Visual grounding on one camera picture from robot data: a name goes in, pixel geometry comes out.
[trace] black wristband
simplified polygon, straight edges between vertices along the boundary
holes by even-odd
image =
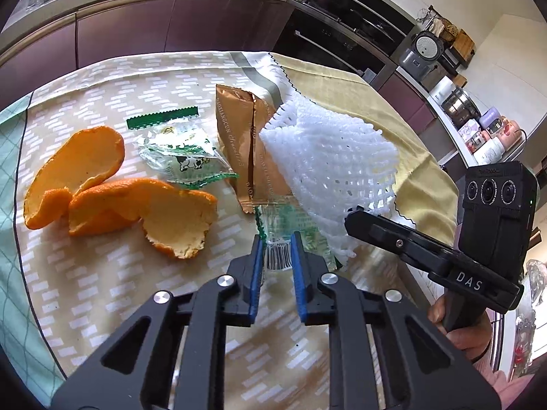
[[[474,363],[477,363],[479,362],[483,357],[484,355],[488,352],[488,350],[490,349],[490,344],[491,344],[492,341],[488,342],[488,345],[486,346],[486,348],[484,349],[484,351],[478,355],[477,357],[475,357],[474,359],[471,359],[471,363],[474,364]]]

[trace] black camera device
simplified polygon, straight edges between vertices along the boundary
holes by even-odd
[[[445,286],[443,325],[451,331],[473,325],[487,307],[506,313],[518,305],[536,195],[535,177],[520,162],[469,168],[459,251],[360,207],[345,226],[350,236],[398,254]]]

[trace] pink sleeve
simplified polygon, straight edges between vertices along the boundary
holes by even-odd
[[[475,368],[485,377],[486,381],[494,387],[502,402],[502,410],[505,410],[533,378],[532,374],[521,376],[508,382],[503,371],[493,372],[490,367],[490,351],[482,359],[474,364]]]

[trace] rice cooker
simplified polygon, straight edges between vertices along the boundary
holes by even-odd
[[[403,53],[399,64],[417,81],[422,81],[443,52],[442,41],[435,34],[423,30],[416,35],[411,47]]]

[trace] tablecloth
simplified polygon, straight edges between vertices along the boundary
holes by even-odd
[[[125,140],[126,158],[113,180],[157,176],[139,157],[133,145],[138,132],[128,131],[125,120],[197,105],[201,126],[215,138],[217,83],[252,91],[275,107],[299,91],[382,129],[400,154],[395,192],[401,220],[453,241],[455,185],[410,127],[357,76],[276,54],[241,52],[120,57],[80,69],[22,100],[27,109],[12,106],[0,123],[0,178],[6,182],[0,194],[0,343],[45,405],[65,376],[155,291],[193,291],[223,274],[231,259],[249,253],[256,226],[227,182],[210,184],[206,190],[219,199],[219,220],[198,256],[177,261],[154,250],[138,225],[91,238],[70,238],[66,219],[28,230],[23,199],[29,184],[71,134],[99,124]],[[363,248],[344,275],[374,292],[404,288],[395,258],[379,249]],[[256,325],[229,329],[227,409],[327,408],[328,329],[300,323],[293,291],[291,271],[267,273]],[[369,349],[366,341],[363,349]]]

